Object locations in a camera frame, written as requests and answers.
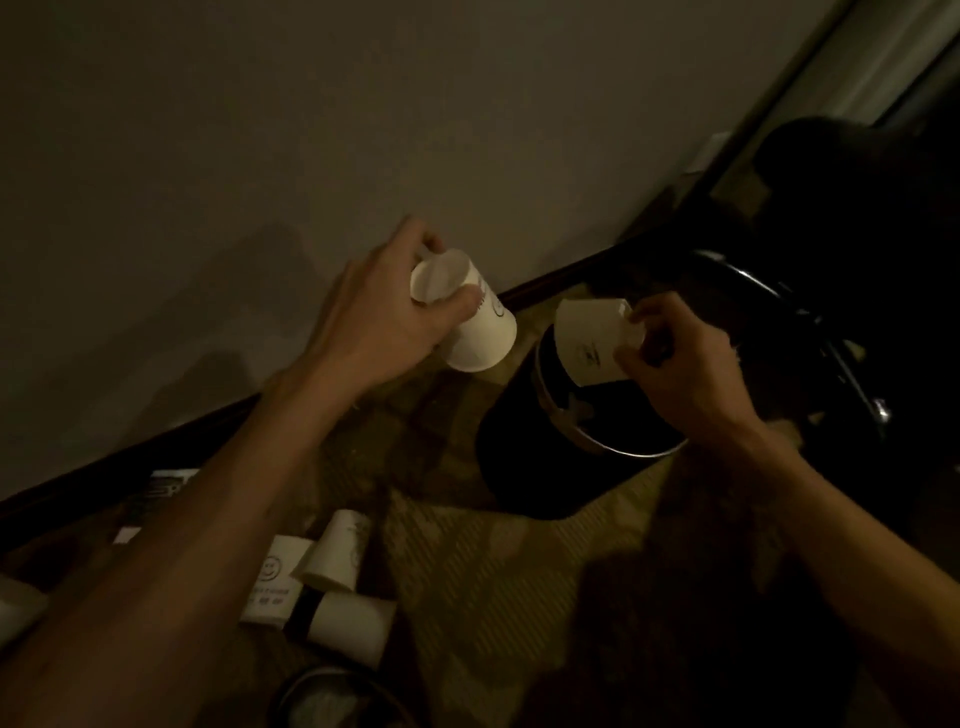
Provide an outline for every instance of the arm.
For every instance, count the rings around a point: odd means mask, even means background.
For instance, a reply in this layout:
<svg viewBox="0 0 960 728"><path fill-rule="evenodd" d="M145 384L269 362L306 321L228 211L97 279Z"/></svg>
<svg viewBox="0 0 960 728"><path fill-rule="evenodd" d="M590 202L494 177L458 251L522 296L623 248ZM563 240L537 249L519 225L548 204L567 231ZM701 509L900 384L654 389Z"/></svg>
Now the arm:
<svg viewBox="0 0 960 728"><path fill-rule="evenodd" d="M760 420L727 335L675 293L634 312L673 354L617 361L670 424L748 476L825 599L852 629L877 681L905 717L960 715L960 585L824 480Z"/></svg>
<svg viewBox="0 0 960 728"><path fill-rule="evenodd" d="M479 302L475 286L410 299L420 243L406 220L350 263L306 352L189 487L78 603L52 615L0 672L0 724L189 723L283 514L291 476L365 390L410 369Z"/></svg>

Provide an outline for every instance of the black trash can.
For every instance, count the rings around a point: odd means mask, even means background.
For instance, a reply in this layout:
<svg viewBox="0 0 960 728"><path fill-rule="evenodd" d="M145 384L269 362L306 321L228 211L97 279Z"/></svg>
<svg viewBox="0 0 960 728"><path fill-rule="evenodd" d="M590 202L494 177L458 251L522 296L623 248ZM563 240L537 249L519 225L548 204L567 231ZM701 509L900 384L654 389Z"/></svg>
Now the black trash can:
<svg viewBox="0 0 960 728"><path fill-rule="evenodd" d="M477 432L480 471L499 504L562 519L684 444L636 384L578 387L551 326Z"/></svg>

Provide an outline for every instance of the left hand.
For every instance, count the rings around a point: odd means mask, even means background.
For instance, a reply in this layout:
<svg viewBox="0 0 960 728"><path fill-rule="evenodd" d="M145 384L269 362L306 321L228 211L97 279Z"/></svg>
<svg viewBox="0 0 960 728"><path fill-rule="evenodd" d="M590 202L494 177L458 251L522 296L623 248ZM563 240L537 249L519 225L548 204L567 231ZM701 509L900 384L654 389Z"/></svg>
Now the left hand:
<svg viewBox="0 0 960 728"><path fill-rule="evenodd" d="M360 391L419 364L455 327L476 313L478 286L465 285L430 305L410 297L410 273L420 244L444 244L423 221L406 217L390 241L351 261L334 283L303 357L346 367Z"/></svg>

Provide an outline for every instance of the forearm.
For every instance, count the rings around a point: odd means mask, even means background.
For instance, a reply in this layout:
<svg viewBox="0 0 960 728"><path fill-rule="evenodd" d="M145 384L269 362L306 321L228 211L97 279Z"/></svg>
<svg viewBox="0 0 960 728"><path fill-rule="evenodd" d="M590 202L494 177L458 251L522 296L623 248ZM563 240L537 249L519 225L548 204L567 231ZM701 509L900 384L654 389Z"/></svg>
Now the forearm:
<svg viewBox="0 0 960 728"><path fill-rule="evenodd" d="M6 666L0 705L12 720L3 722L187 722L276 533L291 476L355 394L334 365L284 373L100 583Z"/></svg>
<svg viewBox="0 0 960 728"><path fill-rule="evenodd" d="M913 686L902 674L886 684L891 696L904 698L918 687L946 696L952 684L951 702L960 707L960 585L823 479L772 430L741 434L725 455L753 480L827 602L868 646L868 657L880 658L880 671L894 665L914 673ZM883 684L883 676L877 677Z"/></svg>

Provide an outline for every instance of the right hand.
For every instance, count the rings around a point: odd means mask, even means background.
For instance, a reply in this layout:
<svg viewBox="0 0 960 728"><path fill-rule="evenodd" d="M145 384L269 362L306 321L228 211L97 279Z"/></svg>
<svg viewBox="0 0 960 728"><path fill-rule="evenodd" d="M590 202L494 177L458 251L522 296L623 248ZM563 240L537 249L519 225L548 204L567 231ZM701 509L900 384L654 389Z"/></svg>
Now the right hand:
<svg viewBox="0 0 960 728"><path fill-rule="evenodd" d="M646 324L644 346L620 347L614 356L667 422L712 449L762 427L725 331L697 318L673 291L638 303L630 320ZM672 338L673 353L655 366L645 350L664 334Z"/></svg>

